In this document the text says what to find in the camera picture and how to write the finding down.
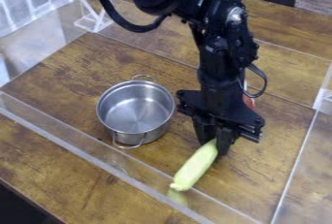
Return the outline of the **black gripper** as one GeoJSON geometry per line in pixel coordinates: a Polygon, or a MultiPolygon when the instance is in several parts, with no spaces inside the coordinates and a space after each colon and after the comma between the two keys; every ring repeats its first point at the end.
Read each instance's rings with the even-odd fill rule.
{"type": "Polygon", "coordinates": [[[179,90],[176,97],[178,112],[191,117],[199,144],[204,145],[216,135],[220,156],[229,153],[229,147],[238,137],[255,143],[261,140],[265,120],[245,105],[241,96],[216,96],[199,90],[179,90]]]}

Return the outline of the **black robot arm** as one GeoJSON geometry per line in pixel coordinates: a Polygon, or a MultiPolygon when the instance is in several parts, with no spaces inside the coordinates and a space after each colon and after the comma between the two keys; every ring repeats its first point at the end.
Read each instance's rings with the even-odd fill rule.
{"type": "Polygon", "coordinates": [[[179,90],[178,112],[191,117],[196,139],[216,141],[226,155],[238,138],[257,142],[265,120],[245,105],[245,71],[254,65],[258,45],[247,28],[241,0],[132,0],[151,15],[174,15],[188,25],[199,52],[198,90],[179,90]]]}

